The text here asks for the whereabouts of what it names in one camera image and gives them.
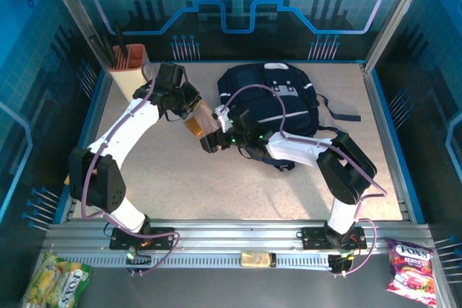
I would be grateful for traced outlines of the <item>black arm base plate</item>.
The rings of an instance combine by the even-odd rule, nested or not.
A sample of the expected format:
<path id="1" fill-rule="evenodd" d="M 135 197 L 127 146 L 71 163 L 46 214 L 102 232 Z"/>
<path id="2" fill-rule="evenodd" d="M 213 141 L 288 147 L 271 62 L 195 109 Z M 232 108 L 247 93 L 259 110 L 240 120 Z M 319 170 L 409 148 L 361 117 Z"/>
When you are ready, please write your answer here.
<path id="1" fill-rule="evenodd" d="M 296 233 L 304 250 L 366 250 L 367 241 L 362 227 L 354 226 L 339 234 L 328 227 L 303 227 Z"/>
<path id="2" fill-rule="evenodd" d="M 139 238 L 115 228 L 111 234 L 111 250 L 129 250 L 134 247 L 136 250 L 170 250 L 174 245 L 174 236 L 167 235 L 158 238 Z"/>

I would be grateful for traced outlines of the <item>black pen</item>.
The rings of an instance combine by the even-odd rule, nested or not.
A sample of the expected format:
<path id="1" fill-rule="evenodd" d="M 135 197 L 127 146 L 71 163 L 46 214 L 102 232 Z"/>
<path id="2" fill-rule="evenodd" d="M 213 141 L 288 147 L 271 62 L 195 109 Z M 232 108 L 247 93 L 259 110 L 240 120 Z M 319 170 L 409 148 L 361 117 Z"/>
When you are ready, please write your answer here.
<path id="1" fill-rule="evenodd" d="M 123 57 L 125 59 L 127 59 L 128 58 L 128 51 L 127 51 L 126 44 L 125 44 L 125 41 L 124 41 L 122 29 L 121 29 L 121 27 L 120 27 L 120 25 L 118 23 L 115 23 L 115 34 L 116 34 L 116 37 L 117 37 L 117 40 L 118 40 L 118 45 L 119 45 L 119 47 L 121 49 L 121 52 L 123 54 Z"/>
<path id="2" fill-rule="evenodd" d="M 113 51 L 113 46 L 110 44 L 108 36 L 106 34 L 102 34 L 102 42 L 105 48 L 106 55 L 109 61 L 109 67 L 114 69 L 117 64 L 117 58 L 115 57 L 115 53 Z"/>

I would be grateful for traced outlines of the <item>purple Fox's candy bag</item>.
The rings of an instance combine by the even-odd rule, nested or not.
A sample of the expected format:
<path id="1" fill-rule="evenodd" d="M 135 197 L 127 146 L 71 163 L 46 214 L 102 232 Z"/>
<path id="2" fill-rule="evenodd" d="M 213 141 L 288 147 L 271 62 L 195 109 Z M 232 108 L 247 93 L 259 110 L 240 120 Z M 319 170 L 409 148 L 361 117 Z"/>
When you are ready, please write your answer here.
<path id="1" fill-rule="evenodd" d="M 436 308 L 433 251 L 411 242 L 387 239 L 391 280 L 387 291 Z"/>

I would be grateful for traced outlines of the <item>cream pen holder orange rim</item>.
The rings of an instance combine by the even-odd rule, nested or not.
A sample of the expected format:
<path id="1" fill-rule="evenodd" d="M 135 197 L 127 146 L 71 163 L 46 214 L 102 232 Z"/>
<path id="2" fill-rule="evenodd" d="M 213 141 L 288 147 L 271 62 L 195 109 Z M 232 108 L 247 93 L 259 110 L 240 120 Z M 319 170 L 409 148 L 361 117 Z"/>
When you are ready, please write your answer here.
<path id="1" fill-rule="evenodd" d="M 145 46 L 140 43 L 128 44 L 126 50 L 127 58 L 124 57 L 119 45 L 113 46 L 116 65 L 115 68 L 109 68 L 109 73 L 127 102 L 130 102 L 133 93 L 149 81 L 141 72 L 143 64 L 149 62 L 149 57 Z"/>

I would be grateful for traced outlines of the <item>green Fox's candy bag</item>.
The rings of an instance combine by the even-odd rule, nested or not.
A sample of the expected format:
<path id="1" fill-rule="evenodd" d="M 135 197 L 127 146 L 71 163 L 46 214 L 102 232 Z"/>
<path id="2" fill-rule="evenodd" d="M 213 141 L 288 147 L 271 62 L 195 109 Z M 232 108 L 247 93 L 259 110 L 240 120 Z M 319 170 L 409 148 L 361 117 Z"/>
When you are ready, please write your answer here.
<path id="1" fill-rule="evenodd" d="M 45 253 L 22 299 L 22 308 L 77 308 L 92 266 Z"/>

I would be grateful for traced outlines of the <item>small yellow packet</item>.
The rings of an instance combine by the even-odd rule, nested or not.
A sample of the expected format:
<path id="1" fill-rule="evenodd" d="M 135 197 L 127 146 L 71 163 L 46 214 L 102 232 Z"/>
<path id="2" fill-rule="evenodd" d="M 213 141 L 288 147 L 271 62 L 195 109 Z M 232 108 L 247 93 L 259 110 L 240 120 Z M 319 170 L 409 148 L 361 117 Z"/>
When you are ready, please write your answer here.
<path id="1" fill-rule="evenodd" d="M 242 251 L 240 265 L 244 268 L 275 268 L 276 254 L 261 251 Z"/>

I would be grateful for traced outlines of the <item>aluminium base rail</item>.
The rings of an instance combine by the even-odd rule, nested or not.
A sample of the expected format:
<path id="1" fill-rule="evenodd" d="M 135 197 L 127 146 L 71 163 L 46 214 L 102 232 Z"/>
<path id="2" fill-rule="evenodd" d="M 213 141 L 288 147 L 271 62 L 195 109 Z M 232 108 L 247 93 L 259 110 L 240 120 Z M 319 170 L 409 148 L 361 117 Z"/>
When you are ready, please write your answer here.
<path id="1" fill-rule="evenodd" d="M 162 260 L 164 268 L 239 268 L 242 251 L 276 254 L 277 268 L 326 270 L 328 256 L 336 250 L 304 250 L 296 233 L 303 227 L 322 226 L 320 221 L 204 221 L 164 220 L 157 227 L 172 227 L 180 235 L 173 253 L 143 250 L 152 257 L 151 268 Z M 74 219 L 49 227 L 42 252 L 94 268 L 128 268 L 127 250 L 111 250 L 111 228 L 103 221 Z"/>

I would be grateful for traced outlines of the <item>navy blue backpack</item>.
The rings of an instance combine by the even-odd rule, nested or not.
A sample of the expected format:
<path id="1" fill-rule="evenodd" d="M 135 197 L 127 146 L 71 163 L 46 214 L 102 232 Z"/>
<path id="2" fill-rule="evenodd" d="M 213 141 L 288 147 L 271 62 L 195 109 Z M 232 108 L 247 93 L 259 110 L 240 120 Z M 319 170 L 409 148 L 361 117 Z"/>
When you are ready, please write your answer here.
<path id="1" fill-rule="evenodd" d="M 318 94 L 308 75 L 288 63 L 250 63 L 228 69 L 217 82 L 222 105 L 246 107 L 265 131 L 282 127 L 293 136 L 312 137 L 323 127 Z"/>

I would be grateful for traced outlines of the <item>black connector box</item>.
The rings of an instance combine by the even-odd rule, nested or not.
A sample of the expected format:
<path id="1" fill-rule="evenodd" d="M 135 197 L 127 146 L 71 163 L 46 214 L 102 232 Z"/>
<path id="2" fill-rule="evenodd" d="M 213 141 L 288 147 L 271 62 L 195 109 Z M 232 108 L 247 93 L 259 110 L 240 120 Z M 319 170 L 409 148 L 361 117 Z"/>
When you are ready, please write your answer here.
<path id="1" fill-rule="evenodd" d="M 328 266 L 331 268 L 331 273 L 335 276 L 345 276 L 352 269 L 353 260 L 353 255 L 329 255 Z"/>
<path id="2" fill-rule="evenodd" d="M 150 255 L 143 255 L 135 247 L 130 247 L 126 253 L 126 264 L 130 265 L 126 270 L 130 273 L 131 277 L 135 275 L 143 276 L 145 268 L 139 268 L 139 265 L 151 265 L 152 257 Z"/>

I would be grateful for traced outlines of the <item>aluminium side rail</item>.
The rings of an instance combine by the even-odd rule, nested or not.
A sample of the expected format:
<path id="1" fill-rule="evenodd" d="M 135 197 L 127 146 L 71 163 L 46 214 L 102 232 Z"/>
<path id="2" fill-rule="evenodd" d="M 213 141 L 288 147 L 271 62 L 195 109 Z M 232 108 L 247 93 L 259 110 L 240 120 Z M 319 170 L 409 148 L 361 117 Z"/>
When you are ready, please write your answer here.
<path id="1" fill-rule="evenodd" d="M 405 222 L 413 224 L 414 212 L 412 211 L 412 208 L 408 207 L 407 184 L 401 171 L 401 166 L 394 148 L 393 139 L 385 117 L 382 102 L 380 101 L 378 89 L 375 85 L 372 74 L 367 72 L 364 66 L 360 66 L 360 70 L 362 72 L 365 89 L 367 91 L 371 110 L 378 129 L 378 135 L 380 137 L 391 183 L 398 201 L 401 217 Z"/>
<path id="2" fill-rule="evenodd" d="M 77 143 L 78 148 L 86 148 L 96 139 L 111 84 L 112 78 L 110 77 L 110 74 L 106 71 L 101 71 L 84 125 L 82 127 L 82 132 Z"/>

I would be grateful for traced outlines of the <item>aluminium frame post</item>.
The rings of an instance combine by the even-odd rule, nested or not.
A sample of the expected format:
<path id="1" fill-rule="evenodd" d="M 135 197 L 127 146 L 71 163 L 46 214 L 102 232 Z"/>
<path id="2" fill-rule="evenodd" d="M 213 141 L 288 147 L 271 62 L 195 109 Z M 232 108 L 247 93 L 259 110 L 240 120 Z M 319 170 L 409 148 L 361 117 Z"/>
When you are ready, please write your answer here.
<path id="1" fill-rule="evenodd" d="M 389 44 L 393 34 L 400 25 L 405 14 L 408 12 L 413 0 L 396 0 L 392 10 L 386 17 L 378 36 L 376 37 L 371 49 L 369 50 L 364 63 L 364 72 L 370 74 L 375 68 L 384 50 Z"/>
<path id="2" fill-rule="evenodd" d="M 105 73 L 107 73 L 108 65 L 106 64 L 104 59 L 101 58 L 100 54 L 97 52 L 97 50 L 95 49 L 95 46 L 90 40 L 91 36 L 97 38 L 98 40 L 100 39 L 100 36 L 98 35 L 97 30 L 95 29 L 86 9 L 84 8 L 83 3 L 81 2 L 81 0 L 62 0 L 62 1 L 66 5 L 66 8 L 69 10 L 69 13 L 74 19 L 78 28 L 80 29 L 80 32 L 83 34 L 85 40 L 87 41 L 87 44 L 91 48 L 92 52 L 95 54 L 98 60 L 98 63 L 102 67 L 102 70 Z"/>

